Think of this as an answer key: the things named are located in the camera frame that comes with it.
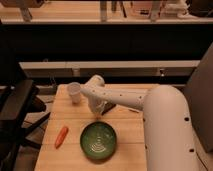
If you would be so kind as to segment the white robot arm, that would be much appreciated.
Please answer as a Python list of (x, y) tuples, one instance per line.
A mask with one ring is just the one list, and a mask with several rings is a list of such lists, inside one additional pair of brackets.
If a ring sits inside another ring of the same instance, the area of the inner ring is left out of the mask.
[(81, 86), (81, 93), (93, 113), (102, 101), (143, 112), (147, 171), (201, 171), (188, 102), (177, 88), (118, 89), (103, 82), (94, 75)]

